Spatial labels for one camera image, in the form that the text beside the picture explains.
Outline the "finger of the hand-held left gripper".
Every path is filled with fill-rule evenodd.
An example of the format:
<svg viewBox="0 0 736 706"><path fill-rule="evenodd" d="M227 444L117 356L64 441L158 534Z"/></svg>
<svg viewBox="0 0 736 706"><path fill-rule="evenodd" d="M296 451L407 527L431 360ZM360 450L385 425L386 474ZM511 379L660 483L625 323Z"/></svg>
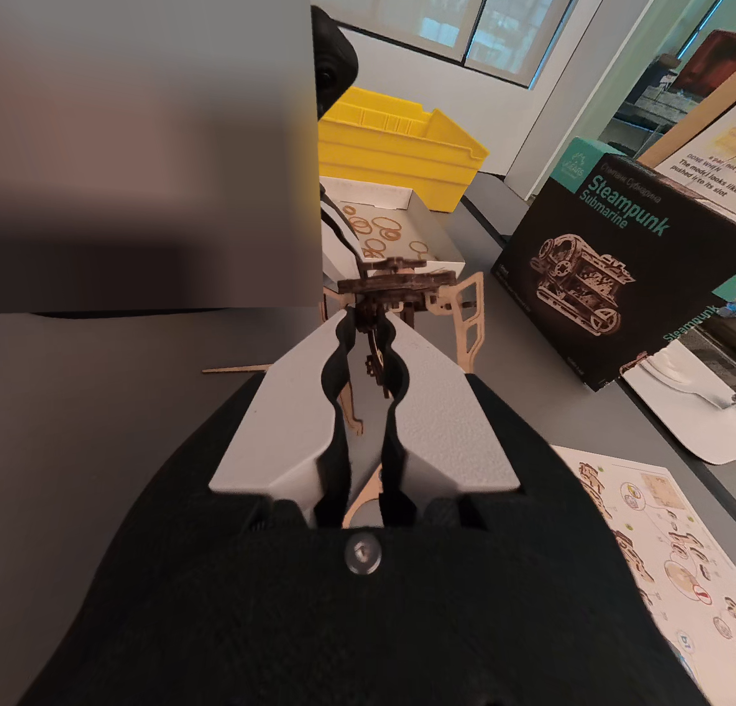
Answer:
<svg viewBox="0 0 736 706"><path fill-rule="evenodd" d="M361 245L347 215L319 185L323 274L335 284L367 277Z"/></svg>

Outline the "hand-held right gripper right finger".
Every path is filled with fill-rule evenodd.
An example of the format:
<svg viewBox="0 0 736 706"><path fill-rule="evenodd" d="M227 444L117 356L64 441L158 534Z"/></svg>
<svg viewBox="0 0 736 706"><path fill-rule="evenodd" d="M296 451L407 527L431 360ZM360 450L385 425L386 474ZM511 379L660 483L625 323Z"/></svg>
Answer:
<svg viewBox="0 0 736 706"><path fill-rule="evenodd" d="M437 499L520 490L468 375L396 315L382 316L376 340L392 398L381 449L383 525L411 526Z"/></svg>

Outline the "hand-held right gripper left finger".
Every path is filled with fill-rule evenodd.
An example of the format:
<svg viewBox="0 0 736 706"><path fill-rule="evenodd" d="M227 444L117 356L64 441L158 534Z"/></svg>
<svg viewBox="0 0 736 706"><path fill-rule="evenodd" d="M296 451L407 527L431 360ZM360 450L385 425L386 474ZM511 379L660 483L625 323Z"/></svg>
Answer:
<svg viewBox="0 0 736 706"><path fill-rule="evenodd" d="M338 398L354 344L354 309L341 309L267 370L211 491L293 501L309 525L342 526L352 473Z"/></svg>

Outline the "wooden model assembly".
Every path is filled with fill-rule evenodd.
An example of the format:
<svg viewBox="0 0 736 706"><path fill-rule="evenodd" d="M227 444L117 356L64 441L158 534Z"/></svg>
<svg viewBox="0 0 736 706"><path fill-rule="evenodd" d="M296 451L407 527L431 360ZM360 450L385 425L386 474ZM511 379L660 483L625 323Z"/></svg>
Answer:
<svg viewBox="0 0 736 706"><path fill-rule="evenodd" d="M329 301L336 302L339 309L355 307L357 330L369 338L367 374L375 378L386 398L390 397L390 392L384 381L384 359L377 337L382 315L397 315L411 328L417 312L451 316L456 362L465 373L473 373L475 358L484 342L483 274L476 272L458 281L450 270L420 273L419 269L426 265L425 260L389 257L373 264L375 273L371 276L367 268L360 267L360 278L338 281L336 290L323 288L319 304L321 323L327 322Z"/></svg>

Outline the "black model kit box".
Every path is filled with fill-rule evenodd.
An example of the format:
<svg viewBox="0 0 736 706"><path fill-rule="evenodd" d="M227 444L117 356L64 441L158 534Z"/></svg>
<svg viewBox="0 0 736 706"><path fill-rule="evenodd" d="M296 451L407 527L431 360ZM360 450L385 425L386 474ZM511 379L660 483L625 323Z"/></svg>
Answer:
<svg viewBox="0 0 736 706"><path fill-rule="evenodd" d="M576 137L492 272L598 391L725 305L734 246L725 209Z"/></svg>

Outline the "yellow plastic bin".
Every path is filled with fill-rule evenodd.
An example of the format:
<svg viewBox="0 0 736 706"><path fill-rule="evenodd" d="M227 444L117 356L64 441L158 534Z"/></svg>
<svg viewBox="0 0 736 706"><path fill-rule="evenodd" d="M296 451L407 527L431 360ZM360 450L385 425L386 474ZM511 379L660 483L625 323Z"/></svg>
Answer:
<svg viewBox="0 0 736 706"><path fill-rule="evenodd" d="M452 212L490 151L439 109L356 86L318 123L321 176L413 190Z"/></svg>

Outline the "wooden part sheet with holes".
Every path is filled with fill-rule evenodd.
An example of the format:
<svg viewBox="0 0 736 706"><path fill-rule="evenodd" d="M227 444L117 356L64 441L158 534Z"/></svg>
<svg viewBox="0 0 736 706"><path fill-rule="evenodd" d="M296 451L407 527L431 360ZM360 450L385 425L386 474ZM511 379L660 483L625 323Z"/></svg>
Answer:
<svg viewBox="0 0 736 706"><path fill-rule="evenodd" d="M358 510L364 505L373 501L378 501L383 491L382 481L382 464L380 463L374 470L371 477L366 481L363 488L358 492L357 496L350 504L342 521L342 528L348 529L352 527L353 519Z"/></svg>

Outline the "window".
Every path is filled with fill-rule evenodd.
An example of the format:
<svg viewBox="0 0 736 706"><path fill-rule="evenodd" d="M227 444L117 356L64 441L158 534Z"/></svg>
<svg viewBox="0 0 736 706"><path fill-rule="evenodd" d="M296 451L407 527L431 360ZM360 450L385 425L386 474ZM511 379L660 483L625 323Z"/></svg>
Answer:
<svg viewBox="0 0 736 706"><path fill-rule="evenodd" d="M577 0L312 0L344 26L524 88Z"/></svg>

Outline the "printed assembly instruction sheet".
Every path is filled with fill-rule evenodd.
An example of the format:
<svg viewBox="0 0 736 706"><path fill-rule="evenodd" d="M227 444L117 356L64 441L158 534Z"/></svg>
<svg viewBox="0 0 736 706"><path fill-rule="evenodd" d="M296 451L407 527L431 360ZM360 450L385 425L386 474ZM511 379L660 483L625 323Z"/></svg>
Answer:
<svg viewBox="0 0 736 706"><path fill-rule="evenodd" d="M611 528L652 618L711 704L735 704L735 568L662 467L554 446Z"/></svg>

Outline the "glass partition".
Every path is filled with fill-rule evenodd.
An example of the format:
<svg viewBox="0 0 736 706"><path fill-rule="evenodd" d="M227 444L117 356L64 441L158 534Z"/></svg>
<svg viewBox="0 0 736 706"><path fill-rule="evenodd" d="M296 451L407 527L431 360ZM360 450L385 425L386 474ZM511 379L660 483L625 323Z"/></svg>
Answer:
<svg viewBox="0 0 736 706"><path fill-rule="evenodd" d="M606 82L624 94L656 57L675 56L716 0L652 0L612 64Z"/></svg>

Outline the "wooden instruction board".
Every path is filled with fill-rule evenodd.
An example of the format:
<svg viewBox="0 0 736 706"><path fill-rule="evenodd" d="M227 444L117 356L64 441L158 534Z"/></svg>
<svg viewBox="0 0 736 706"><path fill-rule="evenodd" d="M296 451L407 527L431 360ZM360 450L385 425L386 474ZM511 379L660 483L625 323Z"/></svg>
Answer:
<svg viewBox="0 0 736 706"><path fill-rule="evenodd" d="M735 218L735 75L647 149L638 162Z"/></svg>

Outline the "red-brown box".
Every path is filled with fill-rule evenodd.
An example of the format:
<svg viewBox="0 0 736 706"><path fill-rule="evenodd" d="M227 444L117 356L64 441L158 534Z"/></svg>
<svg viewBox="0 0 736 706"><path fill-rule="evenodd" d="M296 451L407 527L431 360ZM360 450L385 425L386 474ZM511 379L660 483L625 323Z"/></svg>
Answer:
<svg viewBox="0 0 736 706"><path fill-rule="evenodd" d="M704 100L735 72L735 32L713 30L678 74L669 90Z"/></svg>

